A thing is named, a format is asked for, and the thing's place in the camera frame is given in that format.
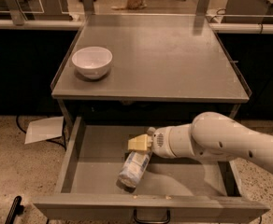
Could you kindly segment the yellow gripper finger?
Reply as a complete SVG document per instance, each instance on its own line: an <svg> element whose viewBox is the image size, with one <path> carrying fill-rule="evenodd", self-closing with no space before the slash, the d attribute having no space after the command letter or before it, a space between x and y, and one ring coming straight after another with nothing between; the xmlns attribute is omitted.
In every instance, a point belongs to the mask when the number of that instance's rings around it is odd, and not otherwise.
<svg viewBox="0 0 273 224"><path fill-rule="evenodd" d="M133 137L132 140L134 140L134 141L141 141L141 140L151 141L152 137L148 134L141 134L141 135Z"/></svg>
<svg viewBox="0 0 273 224"><path fill-rule="evenodd" d="M128 141L128 149L130 151L149 151L151 150L152 141L150 139L136 140L131 139Z"/></svg>

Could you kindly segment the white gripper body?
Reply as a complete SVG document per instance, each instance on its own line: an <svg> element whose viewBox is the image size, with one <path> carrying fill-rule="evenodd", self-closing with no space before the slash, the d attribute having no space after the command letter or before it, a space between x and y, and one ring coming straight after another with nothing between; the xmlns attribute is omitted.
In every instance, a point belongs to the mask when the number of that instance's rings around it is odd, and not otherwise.
<svg viewBox="0 0 273 224"><path fill-rule="evenodd" d="M151 150L162 158L177 158L177 151L180 147L180 129L174 126L158 128L152 135Z"/></svg>

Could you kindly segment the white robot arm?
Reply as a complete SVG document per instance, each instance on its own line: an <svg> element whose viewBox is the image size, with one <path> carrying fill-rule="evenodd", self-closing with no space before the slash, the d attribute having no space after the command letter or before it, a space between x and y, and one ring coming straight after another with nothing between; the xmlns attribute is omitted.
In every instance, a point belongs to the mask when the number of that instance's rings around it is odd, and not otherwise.
<svg viewBox="0 0 273 224"><path fill-rule="evenodd" d="M128 141L131 151L151 151L168 158L228 161L242 158L273 174L273 135L253 131L215 112L189 124L150 128Z"/></svg>

